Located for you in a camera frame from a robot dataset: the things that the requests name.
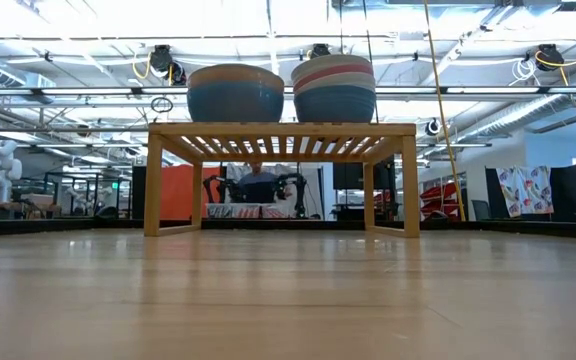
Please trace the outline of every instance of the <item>wooden floor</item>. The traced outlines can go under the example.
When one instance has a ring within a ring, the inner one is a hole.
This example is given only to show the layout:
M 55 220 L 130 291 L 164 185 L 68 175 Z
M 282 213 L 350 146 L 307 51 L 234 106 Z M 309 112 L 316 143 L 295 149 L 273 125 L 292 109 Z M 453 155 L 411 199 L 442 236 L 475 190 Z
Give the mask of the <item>wooden floor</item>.
M 576 239 L 0 237 L 0 359 L 576 359 Z

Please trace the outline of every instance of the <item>wooden table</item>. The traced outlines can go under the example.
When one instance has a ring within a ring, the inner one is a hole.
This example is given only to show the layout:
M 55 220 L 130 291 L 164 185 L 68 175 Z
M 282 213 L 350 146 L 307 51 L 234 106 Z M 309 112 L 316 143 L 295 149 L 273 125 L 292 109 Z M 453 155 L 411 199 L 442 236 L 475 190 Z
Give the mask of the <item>wooden table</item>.
M 392 154 L 401 153 L 404 229 L 375 226 L 372 211 L 364 213 L 364 221 L 368 231 L 419 237 L 415 134 L 415 124 L 151 124 L 148 128 L 144 234 L 164 236 L 201 229 L 202 166 L 205 161 L 361 162 L 364 164 L 364 204 L 372 209 L 374 165 Z M 254 141 L 257 139 L 263 146 Z M 193 164 L 191 225 L 159 227 L 163 150 Z

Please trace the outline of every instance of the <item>ceiling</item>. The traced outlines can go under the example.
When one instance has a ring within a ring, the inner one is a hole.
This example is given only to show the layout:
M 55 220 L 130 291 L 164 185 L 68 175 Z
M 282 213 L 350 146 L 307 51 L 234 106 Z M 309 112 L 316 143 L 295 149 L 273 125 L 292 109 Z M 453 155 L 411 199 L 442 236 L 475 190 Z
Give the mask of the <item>ceiling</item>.
M 325 43 L 332 52 L 371 58 L 378 86 L 434 86 L 421 2 L 389 3 L 393 1 L 369 0 L 364 13 L 361 1 L 348 0 L 341 11 L 339 0 L 0 0 L 0 64 L 41 74 L 57 87 L 162 86 L 166 81 L 153 75 L 139 79 L 133 63 L 144 73 L 153 46 L 168 44 L 187 73 L 242 62 L 273 70 L 290 86 L 291 71 L 303 61 L 300 55 L 314 43 Z M 526 53 L 534 54 L 544 43 L 556 44 L 566 61 L 576 60 L 576 11 L 559 11 L 557 1 L 533 1 L 536 5 L 528 7 L 495 7 L 492 1 L 433 3 L 442 4 L 430 8 L 441 85 L 560 82 L 559 72 L 537 70 L 525 80 L 513 74 Z M 576 65 L 566 72 L 576 73 Z M 189 121 L 181 103 L 168 121 Z M 27 104 L 27 109 L 12 111 L 37 122 L 39 110 Z M 444 110 L 456 129 L 507 105 L 451 100 Z M 384 122 L 423 125 L 440 116 L 436 102 L 419 99 L 380 100 L 377 106 Z M 130 126 L 144 119 L 138 106 L 78 107 L 60 114 L 62 110 L 48 107 L 44 116 L 55 117 L 55 126 Z M 292 101 L 287 101 L 283 117 L 294 116 Z M 152 121 L 154 114 L 145 118 Z M 146 140 L 144 134 L 132 136 Z

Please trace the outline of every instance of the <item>orange wall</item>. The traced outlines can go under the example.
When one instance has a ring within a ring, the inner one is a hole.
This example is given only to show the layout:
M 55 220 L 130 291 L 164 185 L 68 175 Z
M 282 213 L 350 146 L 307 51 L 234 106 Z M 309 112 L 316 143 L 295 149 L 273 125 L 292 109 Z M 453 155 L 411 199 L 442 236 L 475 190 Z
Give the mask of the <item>orange wall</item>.
M 188 220 L 192 215 L 192 166 L 180 165 L 161 169 L 161 219 Z M 204 168 L 203 178 L 219 175 L 219 167 Z M 219 202 L 218 182 L 210 185 L 213 197 Z M 201 213 L 206 216 L 208 196 L 202 185 L 203 202 Z

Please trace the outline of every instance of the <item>blue bowl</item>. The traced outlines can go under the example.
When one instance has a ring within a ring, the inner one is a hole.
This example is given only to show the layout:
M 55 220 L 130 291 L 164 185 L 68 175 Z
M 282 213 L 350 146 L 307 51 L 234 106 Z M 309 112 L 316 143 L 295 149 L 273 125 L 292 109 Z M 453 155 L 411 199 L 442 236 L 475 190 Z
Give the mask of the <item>blue bowl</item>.
M 253 82 L 217 82 L 188 89 L 194 122 L 278 122 L 284 94 Z
M 295 97 L 299 122 L 369 123 L 375 111 L 374 91 L 351 85 L 326 86 Z

